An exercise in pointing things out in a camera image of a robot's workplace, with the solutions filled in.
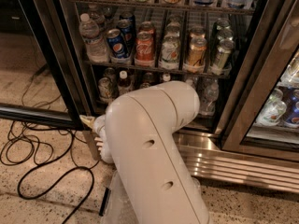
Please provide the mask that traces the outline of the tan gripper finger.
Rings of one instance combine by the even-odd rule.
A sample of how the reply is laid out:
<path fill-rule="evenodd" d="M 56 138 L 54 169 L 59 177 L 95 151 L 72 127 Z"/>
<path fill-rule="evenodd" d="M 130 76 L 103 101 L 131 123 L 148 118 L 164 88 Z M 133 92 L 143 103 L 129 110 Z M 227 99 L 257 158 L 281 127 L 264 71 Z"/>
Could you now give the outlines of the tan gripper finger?
<path fill-rule="evenodd" d="M 79 118 L 83 124 L 88 126 L 91 130 L 93 129 L 95 117 L 80 115 Z"/>

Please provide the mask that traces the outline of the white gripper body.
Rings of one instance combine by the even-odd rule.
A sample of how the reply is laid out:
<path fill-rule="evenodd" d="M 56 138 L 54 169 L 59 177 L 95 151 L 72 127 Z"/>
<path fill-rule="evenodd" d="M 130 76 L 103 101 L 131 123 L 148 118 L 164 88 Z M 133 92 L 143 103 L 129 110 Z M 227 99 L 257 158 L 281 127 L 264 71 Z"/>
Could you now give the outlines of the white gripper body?
<path fill-rule="evenodd" d="M 109 148 L 109 145 L 107 142 L 105 119 L 106 119 L 105 115 L 102 115 L 102 116 L 96 118 L 93 123 L 93 130 L 95 131 L 95 133 L 99 136 L 99 138 L 102 141 L 100 147 L 98 148 L 98 150 L 100 151 L 100 156 L 101 156 L 102 161 L 104 161 L 105 163 L 108 163 L 108 164 L 113 164 L 114 161 L 113 161 L 113 158 L 112 158 L 112 155 L 110 152 L 110 148 Z"/>

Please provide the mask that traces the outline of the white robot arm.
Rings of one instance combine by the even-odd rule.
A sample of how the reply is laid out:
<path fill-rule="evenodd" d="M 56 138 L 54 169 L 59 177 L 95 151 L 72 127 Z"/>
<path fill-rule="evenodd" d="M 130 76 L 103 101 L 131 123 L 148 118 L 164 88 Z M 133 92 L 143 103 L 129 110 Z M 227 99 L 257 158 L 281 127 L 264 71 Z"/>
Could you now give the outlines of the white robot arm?
<path fill-rule="evenodd" d="M 96 133 L 106 133 L 140 224 L 212 224 L 173 138 L 199 106 L 192 86 L 169 81 L 125 93 L 104 116 L 80 118 Z"/>

